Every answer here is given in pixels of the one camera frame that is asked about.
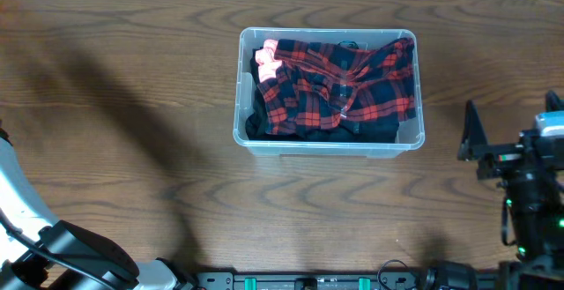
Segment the clear plastic container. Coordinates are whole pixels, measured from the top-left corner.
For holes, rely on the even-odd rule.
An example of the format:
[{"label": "clear plastic container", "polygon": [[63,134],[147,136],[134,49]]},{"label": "clear plastic container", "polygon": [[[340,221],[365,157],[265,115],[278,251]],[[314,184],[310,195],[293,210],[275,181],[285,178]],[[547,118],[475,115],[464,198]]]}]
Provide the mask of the clear plastic container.
[{"label": "clear plastic container", "polygon": [[416,150],[425,142],[417,42],[413,51],[415,78],[416,117],[401,122],[394,144],[384,143],[331,143],[305,141],[263,141],[249,140],[245,122],[253,114],[255,83],[250,74],[250,59],[253,48],[262,47],[266,39],[294,39],[305,42],[339,43],[355,41],[360,48],[377,49],[398,38],[412,38],[415,35],[402,29],[294,29],[250,27],[241,32],[239,40],[239,70],[237,72],[237,94],[235,97],[235,118],[233,137],[239,145],[247,147],[255,155],[280,154],[333,154],[366,156],[369,158],[394,158],[401,152]]}]

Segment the green connector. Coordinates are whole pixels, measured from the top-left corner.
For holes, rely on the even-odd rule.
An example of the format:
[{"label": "green connector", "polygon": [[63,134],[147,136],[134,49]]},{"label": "green connector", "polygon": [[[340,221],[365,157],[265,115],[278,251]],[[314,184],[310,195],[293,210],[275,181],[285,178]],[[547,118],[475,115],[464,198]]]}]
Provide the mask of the green connector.
[{"label": "green connector", "polygon": [[245,278],[245,290],[256,290],[256,279]]},{"label": "green connector", "polygon": [[370,279],[359,278],[359,290],[370,290]]}]

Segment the plaid fabric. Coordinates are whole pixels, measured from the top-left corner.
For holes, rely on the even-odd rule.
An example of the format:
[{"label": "plaid fabric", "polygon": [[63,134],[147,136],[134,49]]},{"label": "plaid fabric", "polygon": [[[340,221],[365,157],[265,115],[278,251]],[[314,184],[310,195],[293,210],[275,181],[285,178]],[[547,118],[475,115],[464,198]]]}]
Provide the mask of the plaid fabric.
[{"label": "plaid fabric", "polygon": [[378,50],[280,40],[276,79],[257,85],[268,114],[266,132],[328,130],[341,120],[398,123],[415,117],[413,39]]}]

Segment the wood grain surface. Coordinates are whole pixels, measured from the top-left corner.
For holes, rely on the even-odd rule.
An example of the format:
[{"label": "wood grain surface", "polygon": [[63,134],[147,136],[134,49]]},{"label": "wood grain surface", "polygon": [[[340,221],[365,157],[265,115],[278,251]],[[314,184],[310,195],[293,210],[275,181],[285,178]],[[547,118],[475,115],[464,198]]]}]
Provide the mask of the wood grain surface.
[{"label": "wood grain surface", "polygon": [[[564,95],[564,0],[21,0],[0,14],[0,117],[61,219],[138,261],[369,271],[494,267],[502,192],[456,160],[464,103],[514,142]],[[406,28],[427,141],[393,160],[258,158],[233,140],[248,26]]]}]

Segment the clothes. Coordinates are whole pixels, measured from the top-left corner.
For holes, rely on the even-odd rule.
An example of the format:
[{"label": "clothes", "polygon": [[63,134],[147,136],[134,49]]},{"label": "clothes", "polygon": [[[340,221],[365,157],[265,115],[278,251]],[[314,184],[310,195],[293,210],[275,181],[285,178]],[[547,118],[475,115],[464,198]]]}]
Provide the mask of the clothes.
[{"label": "clothes", "polygon": [[276,77],[276,69],[282,66],[282,61],[274,59],[274,52],[278,41],[268,39],[264,42],[263,48],[255,53],[256,62],[258,63],[258,79],[261,82],[269,78]]},{"label": "clothes", "polygon": [[266,133],[304,135],[343,121],[395,125],[415,116],[412,39],[378,50],[279,40],[276,79],[257,84]]},{"label": "clothes", "polygon": [[[250,60],[250,68],[253,80],[258,85],[260,80],[255,51]],[[245,131],[251,140],[394,143],[399,127],[399,123],[343,121],[338,127],[331,130],[310,130],[300,135],[270,135],[266,133],[268,116],[264,98],[258,89],[255,90],[253,109],[255,113],[245,122]]]}]

